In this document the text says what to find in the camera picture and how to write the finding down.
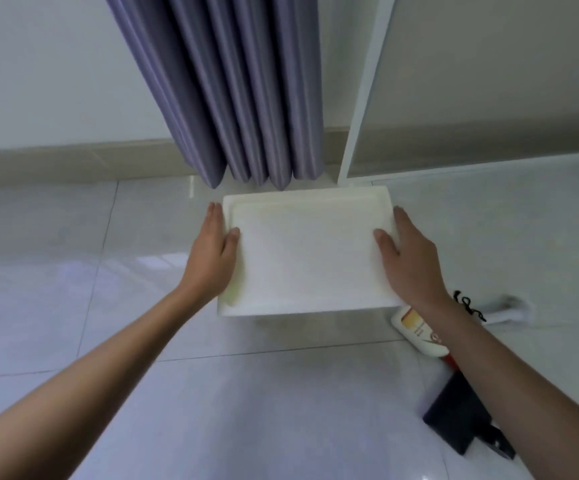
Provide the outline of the white bottle with red cap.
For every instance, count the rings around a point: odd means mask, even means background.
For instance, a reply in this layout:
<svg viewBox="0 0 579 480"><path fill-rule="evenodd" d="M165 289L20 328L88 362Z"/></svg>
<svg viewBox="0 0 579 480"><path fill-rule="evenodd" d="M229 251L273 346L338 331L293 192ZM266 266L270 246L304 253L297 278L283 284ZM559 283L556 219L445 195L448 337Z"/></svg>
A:
<svg viewBox="0 0 579 480"><path fill-rule="evenodd" d="M420 353L430 358L442 360L453 371L459 366L425 320L410 306L399 306L390 319L392 326Z"/></svg>

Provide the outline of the person's left hand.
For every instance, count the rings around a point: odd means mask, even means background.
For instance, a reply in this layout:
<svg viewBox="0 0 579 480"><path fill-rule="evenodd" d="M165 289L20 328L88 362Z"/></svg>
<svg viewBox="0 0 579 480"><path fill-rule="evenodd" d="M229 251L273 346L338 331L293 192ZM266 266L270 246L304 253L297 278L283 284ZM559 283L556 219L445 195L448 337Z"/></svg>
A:
<svg viewBox="0 0 579 480"><path fill-rule="evenodd" d="M208 205L204 221L195 238L179 289L211 301L227 289L236 268L235 256L221 256L226 233L225 217L220 203Z"/></svg>

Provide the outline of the person's right hand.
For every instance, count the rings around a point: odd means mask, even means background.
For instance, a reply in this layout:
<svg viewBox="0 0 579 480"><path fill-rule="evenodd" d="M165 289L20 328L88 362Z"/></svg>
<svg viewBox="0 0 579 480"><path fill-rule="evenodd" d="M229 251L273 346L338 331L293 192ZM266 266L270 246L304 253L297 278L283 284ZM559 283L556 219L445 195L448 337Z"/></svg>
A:
<svg viewBox="0 0 579 480"><path fill-rule="evenodd" d="M447 312L455 303L445 286L436 245L402 207L394 207L393 212L400 256L382 260L392 290L426 319Z"/></svg>

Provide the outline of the black cleaver knife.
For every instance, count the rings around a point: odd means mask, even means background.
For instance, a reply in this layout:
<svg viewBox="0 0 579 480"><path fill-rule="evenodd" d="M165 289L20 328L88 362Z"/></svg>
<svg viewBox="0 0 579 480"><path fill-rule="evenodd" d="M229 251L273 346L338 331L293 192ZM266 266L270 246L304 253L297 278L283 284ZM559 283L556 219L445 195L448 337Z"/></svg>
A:
<svg viewBox="0 0 579 480"><path fill-rule="evenodd" d="M516 458L515 448L460 371L452 374L423 415L423 422L460 456L478 439L502 458Z"/></svg>

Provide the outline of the person's left forearm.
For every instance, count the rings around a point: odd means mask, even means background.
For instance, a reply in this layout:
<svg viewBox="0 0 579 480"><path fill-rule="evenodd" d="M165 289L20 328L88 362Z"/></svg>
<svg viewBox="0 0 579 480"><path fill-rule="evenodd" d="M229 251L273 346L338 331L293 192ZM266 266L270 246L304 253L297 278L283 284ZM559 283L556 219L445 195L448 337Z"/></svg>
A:
<svg viewBox="0 0 579 480"><path fill-rule="evenodd" d="M175 334L220 292L182 287L0 413L0 480L69 480Z"/></svg>

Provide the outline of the white cloth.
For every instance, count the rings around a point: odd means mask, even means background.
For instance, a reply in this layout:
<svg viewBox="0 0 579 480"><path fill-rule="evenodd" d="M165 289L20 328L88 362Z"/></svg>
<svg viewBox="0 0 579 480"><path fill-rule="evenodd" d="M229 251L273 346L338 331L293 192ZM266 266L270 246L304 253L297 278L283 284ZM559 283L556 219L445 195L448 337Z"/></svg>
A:
<svg viewBox="0 0 579 480"><path fill-rule="evenodd" d="M530 302L513 295L502 295L478 308L485 326L497 324L528 325L535 320L535 310Z"/></svg>

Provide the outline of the white rectangular plastic tray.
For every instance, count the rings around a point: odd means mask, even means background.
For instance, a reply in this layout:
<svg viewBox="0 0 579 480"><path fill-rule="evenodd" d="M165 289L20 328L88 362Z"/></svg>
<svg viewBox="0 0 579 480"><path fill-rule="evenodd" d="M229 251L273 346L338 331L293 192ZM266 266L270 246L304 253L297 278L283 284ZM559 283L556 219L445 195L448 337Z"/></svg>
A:
<svg viewBox="0 0 579 480"><path fill-rule="evenodd" d="M222 203L239 228L236 268L217 299L224 317L311 314L402 305L374 230L396 237L385 186L235 194Z"/></svg>

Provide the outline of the purple pleated curtain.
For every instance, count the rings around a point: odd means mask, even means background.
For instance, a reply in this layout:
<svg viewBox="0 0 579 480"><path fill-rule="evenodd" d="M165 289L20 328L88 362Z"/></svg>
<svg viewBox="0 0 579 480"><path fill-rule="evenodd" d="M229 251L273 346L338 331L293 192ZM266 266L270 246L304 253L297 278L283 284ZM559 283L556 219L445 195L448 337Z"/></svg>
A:
<svg viewBox="0 0 579 480"><path fill-rule="evenodd" d="M185 162L211 188L324 172L318 0L106 0Z"/></svg>

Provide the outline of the person's right forearm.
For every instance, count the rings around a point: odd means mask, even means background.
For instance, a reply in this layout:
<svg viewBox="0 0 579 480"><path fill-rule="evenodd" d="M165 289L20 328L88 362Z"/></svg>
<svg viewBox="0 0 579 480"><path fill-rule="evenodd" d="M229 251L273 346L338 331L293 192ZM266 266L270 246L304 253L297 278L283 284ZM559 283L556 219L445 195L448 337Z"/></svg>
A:
<svg viewBox="0 0 579 480"><path fill-rule="evenodd" d="M579 480L579 404L452 298L414 305L535 480Z"/></svg>

